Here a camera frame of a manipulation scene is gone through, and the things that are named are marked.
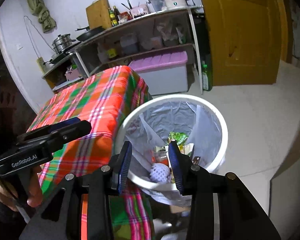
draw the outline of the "cooking pot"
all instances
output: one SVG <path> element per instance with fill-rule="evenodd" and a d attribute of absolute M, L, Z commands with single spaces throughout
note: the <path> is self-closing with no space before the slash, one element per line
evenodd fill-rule
<path fill-rule="evenodd" d="M 64 34 L 64 35 L 58 35 L 58 38 L 56 38 L 53 43 L 53 49 L 54 51 L 59 54 L 62 53 L 66 48 L 72 45 L 72 42 L 76 40 L 72 40 L 70 38 L 70 33 L 69 34 Z"/>

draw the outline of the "shelf leg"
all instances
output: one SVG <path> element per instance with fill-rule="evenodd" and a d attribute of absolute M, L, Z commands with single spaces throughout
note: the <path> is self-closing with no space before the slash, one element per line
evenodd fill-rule
<path fill-rule="evenodd" d="M 79 54 L 79 52 L 78 52 L 77 50 L 75 50 L 75 54 L 76 54 L 76 56 L 77 56 L 77 58 L 78 58 L 78 60 L 79 60 L 79 62 L 80 62 L 80 64 L 81 64 L 81 66 L 82 66 L 84 72 L 86 73 L 87 77 L 90 77 L 90 73 L 89 73 L 89 71 L 87 70 L 85 64 L 83 63 L 83 60 L 82 60 L 82 58 L 81 58 L 81 56 L 80 56 L 80 54 Z"/>
<path fill-rule="evenodd" d="M 193 21 L 193 16 L 192 16 L 191 9 L 188 9 L 188 15 L 189 15 L 191 29 L 192 29 L 192 34 L 193 34 L 193 38 L 194 38 L 195 53 L 197 55 L 197 66 L 198 66 L 198 71 L 199 71 L 200 91 L 203 94 L 203 89 L 202 89 L 202 72 L 201 72 L 201 60 L 200 60 L 200 53 L 199 53 L 199 45 L 198 45 L 197 33 L 195 31 L 194 21 Z"/>

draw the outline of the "electrical outlet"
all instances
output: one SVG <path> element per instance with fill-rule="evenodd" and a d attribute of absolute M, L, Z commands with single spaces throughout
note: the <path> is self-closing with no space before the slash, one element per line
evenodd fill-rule
<path fill-rule="evenodd" d="M 44 73 L 44 70 L 45 70 L 45 65 L 43 64 L 44 63 L 44 60 L 42 57 L 39 57 L 37 58 L 37 64 L 39 65 L 39 68 L 41 69 L 42 73 Z"/>

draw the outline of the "human hand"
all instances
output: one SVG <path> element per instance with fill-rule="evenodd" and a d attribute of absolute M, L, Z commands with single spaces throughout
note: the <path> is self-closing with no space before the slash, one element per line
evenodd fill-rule
<path fill-rule="evenodd" d="M 42 190 L 40 188 L 39 184 L 39 179 L 37 173 L 41 172 L 42 169 L 40 166 L 33 168 L 33 172 L 31 173 L 31 178 L 30 178 L 30 184 L 29 184 L 29 193 L 30 197 L 27 200 L 27 203 L 31 207 L 37 207 L 41 204 L 43 195 L 42 195 Z M 10 189 L 10 191 L 18 197 L 18 194 L 15 190 L 15 188 L 8 182 L 5 182 L 7 187 Z M 0 182 L 0 202 L 8 206 L 11 210 L 13 211 L 18 211 L 16 208 L 14 202 L 13 202 L 13 197 L 10 195 L 10 193 L 5 189 L 5 187 L 2 185 Z"/>

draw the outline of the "red plaid tablecloth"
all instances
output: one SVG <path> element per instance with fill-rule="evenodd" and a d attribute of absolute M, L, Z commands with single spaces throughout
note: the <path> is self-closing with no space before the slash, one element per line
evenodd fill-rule
<path fill-rule="evenodd" d="M 108 163 L 123 120 L 149 100 L 144 80 L 127 66 L 98 73 L 55 95 L 39 112 L 29 130 L 78 117 L 91 123 L 91 133 L 66 144 L 42 165 L 44 195 L 68 173 L 82 176 Z M 87 198 L 82 208 L 82 239 L 86 239 Z M 120 197 L 111 197 L 111 218 L 117 239 L 151 239 L 152 218 L 147 199 L 131 182 Z"/>

